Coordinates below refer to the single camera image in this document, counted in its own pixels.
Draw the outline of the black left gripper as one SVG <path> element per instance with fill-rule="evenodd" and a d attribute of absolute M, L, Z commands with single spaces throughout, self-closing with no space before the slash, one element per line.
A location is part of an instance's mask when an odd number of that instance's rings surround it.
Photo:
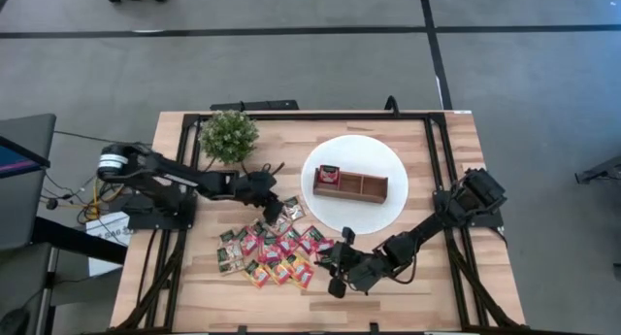
<path fill-rule="evenodd" d="M 265 205 L 263 218 L 272 225 L 282 213 L 284 204 L 272 192 L 275 177 L 266 171 L 247 173 L 236 180 L 236 200 L 245 205 Z"/>

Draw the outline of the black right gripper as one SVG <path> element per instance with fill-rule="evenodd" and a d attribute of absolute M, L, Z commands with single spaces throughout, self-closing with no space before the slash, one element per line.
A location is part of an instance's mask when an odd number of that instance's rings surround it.
<path fill-rule="evenodd" d="M 370 289 L 384 276 L 385 263 L 378 255 L 357 251 L 351 248 L 355 233 L 350 227 L 342 230 L 342 241 L 335 241 L 316 263 L 338 263 L 321 265 L 331 277 L 328 293 L 336 298 L 344 298 L 345 284 L 355 291 L 368 294 Z"/>

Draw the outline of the wooden tea organizer box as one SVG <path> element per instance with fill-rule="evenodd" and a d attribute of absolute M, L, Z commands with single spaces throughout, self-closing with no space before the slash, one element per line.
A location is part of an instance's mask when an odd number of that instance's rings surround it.
<path fill-rule="evenodd" d="M 387 198 L 388 179 L 385 177 L 346 172 L 339 167 L 339 184 L 322 184 L 318 181 L 318 168 L 312 184 L 315 195 L 376 204 L 383 204 Z"/>

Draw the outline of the white round woven placemat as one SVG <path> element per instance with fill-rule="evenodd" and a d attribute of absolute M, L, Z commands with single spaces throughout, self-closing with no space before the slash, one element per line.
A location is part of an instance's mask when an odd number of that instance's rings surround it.
<path fill-rule="evenodd" d="M 312 192 L 314 171 L 332 165 L 342 172 L 387 179 L 382 204 L 331 198 Z M 310 212 L 324 225 L 340 232 L 345 226 L 356 234 L 371 234 L 393 223 L 405 207 L 409 180 L 403 162 L 381 141 L 362 135 L 345 135 L 317 146 L 307 158 L 301 175 L 302 195 Z"/>

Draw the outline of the green potted plant black pot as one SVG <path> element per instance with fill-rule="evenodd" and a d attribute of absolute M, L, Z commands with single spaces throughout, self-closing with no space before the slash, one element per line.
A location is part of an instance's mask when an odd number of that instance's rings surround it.
<path fill-rule="evenodd" d="M 199 136 L 205 155 L 226 165 L 249 157 L 258 138 L 255 121 L 240 111 L 217 111 L 201 124 Z"/>

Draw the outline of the white printed cardboard box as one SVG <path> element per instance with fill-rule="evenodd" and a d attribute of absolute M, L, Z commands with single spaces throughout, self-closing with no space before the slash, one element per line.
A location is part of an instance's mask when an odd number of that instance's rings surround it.
<path fill-rule="evenodd" d="M 128 247 L 132 231 L 128 228 L 129 216 L 123 212 L 104 215 L 86 224 L 86 233 L 114 244 Z M 96 277 L 120 269 L 121 264 L 90 257 L 88 275 Z"/>

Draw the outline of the black desk beam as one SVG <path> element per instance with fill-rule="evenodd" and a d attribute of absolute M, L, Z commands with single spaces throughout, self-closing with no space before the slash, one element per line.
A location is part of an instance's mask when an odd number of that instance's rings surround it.
<path fill-rule="evenodd" d="M 123 264 L 127 254 L 127 248 L 120 244 L 88 235 L 46 218 L 35 219 L 32 242 L 48 243 L 60 250 L 116 264 Z"/>

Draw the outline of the black monitor blue screen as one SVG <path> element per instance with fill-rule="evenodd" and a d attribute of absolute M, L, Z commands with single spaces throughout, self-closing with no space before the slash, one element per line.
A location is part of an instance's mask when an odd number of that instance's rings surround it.
<path fill-rule="evenodd" d="M 32 151 L 0 135 L 0 179 L 47 170 L 50 146 L 51 138 L 47 138 L 39 151 Z"/>

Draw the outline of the black furniture leg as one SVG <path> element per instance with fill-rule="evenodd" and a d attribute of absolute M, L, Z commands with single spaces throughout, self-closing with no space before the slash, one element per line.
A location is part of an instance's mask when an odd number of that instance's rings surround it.
<path fill-rule="evenodd" d="M 589 184 L 598 180 L 621 181 L 621 155 L 612 157 L 588 170 L 574 174 L 578 184 Z"/>

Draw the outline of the black flat bar bracket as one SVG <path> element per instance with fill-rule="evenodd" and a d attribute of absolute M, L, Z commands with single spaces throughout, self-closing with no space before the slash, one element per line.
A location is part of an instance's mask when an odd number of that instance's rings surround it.
<path fill-rule="evenodd" d="M 296 100 L 265 100 L 265 101 L 239 101 L 236 103 L 212 104 L 211 111 L 297 111 L 299 105 Z"/>

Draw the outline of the black aluminium table frame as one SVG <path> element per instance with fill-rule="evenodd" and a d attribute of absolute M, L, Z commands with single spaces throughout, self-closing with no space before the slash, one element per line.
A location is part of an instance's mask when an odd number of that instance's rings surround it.
<path fill-rule="evenodd" d="M 385 238 L 412 229 L 433 211 L 432 192 L 484 160 L 470 114 L 434 113 L 429 121 L 417 112 L 277 112 L 257 116 L 259 139 L 249 169 L 265 163 L 278 168 L 277 193 L 301 193 L 301 171 L 315 147 L 342 135 L 366 135 L 386 144 L 405 166 L 409 194 L 399 217 L 373 235 L 358 234 L 355 246 L 368 251 Z M 461 323 L 443 236 L 421 250 L 416 277 L 379 282 L 368 294 L 344 298 L 328 291 L 329 274 L 316 269 L 310 285 L 254 286 L 244 275 L 221 275 L 215 252 L 219 235 L 252 223 L 257 209 L 232 201 L 200 200 L 188 231 L 175 298 L 161 294 L 153 321 L 144 334 L 155 332 L 173 309 L 173 330 L 190 333 L 234 332 L 337 335 L 416 330 L 457 330 Z"/>

